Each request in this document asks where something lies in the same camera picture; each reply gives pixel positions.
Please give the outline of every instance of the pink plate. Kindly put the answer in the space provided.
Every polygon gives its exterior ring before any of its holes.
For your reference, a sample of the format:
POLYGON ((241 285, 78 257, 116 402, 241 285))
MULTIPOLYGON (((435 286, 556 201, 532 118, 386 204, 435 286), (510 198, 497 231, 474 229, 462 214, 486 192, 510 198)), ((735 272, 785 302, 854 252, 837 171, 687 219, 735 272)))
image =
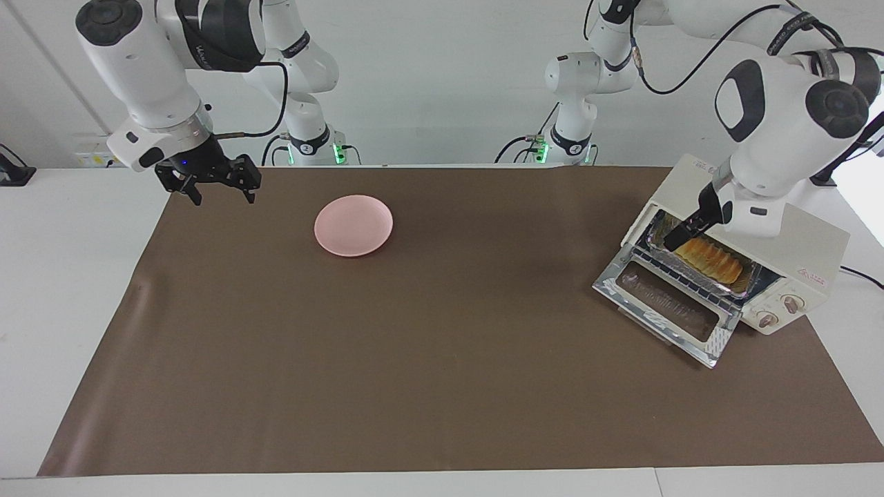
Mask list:
POLYGON ((364 256, 380 249, 390 238, 392 213, 377 198, 341 197, 319 212, 313 233, 323 249, 335 256, 364 256))

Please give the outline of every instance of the white wall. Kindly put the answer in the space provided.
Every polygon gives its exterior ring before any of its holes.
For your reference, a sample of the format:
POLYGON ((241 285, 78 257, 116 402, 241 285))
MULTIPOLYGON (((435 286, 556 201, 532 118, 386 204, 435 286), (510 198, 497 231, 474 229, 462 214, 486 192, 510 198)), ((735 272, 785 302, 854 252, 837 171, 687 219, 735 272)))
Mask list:
POLYGON ((78 135, 103 131, 21 20, 0 0, 0 142, 35 167, 75 166, 78 135))
MULTIPOLYGON (((85 0, 0 1, 20 12, 98 120, 65 107, 66 117, 84 128, 117 126, 125 116, 123 106, 76 42, 73 19, 85 0)), ((884 46, 880 0, 802 3, 848 42, 884 46)), ((301 0, 299 6, 314 40, 341 68, 339 86, 319 96, 326 116, 371 163, 491 162, 509 139, 536 132, 553 106, 543 83, 548 60, 587 50, 580 34, 584 0, 301 0)), ((658 87, 677 82, 711 45, 671 27, 646 28, 638 36, 648 77, 658 87)), ((759 53, 728 44, 673 96, 654 96, 641 86, 599 96, 599 162, 672 164, 685 152, 722 161, 733 146, 715 118, 715 89, 731 67, 759 53)), ((5 72, 8 56, 0 57, 5 72)), ((20 65, 12 61, 13 67, 20 65)), ((263 131, 275 120, 277 110, 238 75, 192 72, 189 77, 203 100, 214 105, 218 132, 263 131)), ((29 84, 15 89, 34 92, 29 84)), ((0 90, 5 97, 6 88, 0 90)), ((263 142, 229 141, 225 149, 231 157, 247 152, 257 160, 263 142)))

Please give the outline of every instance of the green light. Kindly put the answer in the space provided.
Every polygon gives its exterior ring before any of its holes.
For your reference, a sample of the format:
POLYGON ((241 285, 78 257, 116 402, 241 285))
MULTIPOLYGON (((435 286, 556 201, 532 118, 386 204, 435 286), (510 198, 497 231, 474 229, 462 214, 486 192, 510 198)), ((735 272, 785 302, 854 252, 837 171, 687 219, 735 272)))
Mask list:
POLYGON ((347 161, 347 155, 337 143, 334 144, 334 158, 338 164, 344 164, 347 161))
POLYGON ((546 157, 549 156, 549 153, 550 153, 550 146, 548 144, 544 143, 543 149, 541 150, 540 154, 537 156, 537 161, 540 164, 546 164, 546 157))

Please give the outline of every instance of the toaster oven door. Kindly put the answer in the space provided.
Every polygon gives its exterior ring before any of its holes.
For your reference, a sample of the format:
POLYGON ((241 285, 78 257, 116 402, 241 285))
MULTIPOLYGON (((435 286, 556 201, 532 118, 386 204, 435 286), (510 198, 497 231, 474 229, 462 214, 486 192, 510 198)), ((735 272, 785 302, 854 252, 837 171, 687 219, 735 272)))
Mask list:
POLYGON ((592 286, 664 341, 715 367, 742 308, 693 285, 642 248, 625 245, 592 286))

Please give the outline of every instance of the oven knob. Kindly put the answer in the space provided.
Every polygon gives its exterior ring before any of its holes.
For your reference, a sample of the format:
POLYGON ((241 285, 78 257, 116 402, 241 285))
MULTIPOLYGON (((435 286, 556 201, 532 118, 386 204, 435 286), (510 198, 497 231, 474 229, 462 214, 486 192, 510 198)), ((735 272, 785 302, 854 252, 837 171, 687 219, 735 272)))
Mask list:
POLYGON ((797 314, 804 310, 804 300, 802 300, 801 297, 796 297, 794 295, 784 296, 782 298, 782 304, 786 306, 786 310, 789 314, 797 314))
POLYGON ((769 328, 780 322, 780 319, 770 312, 759 312, 758 327, 769 328))

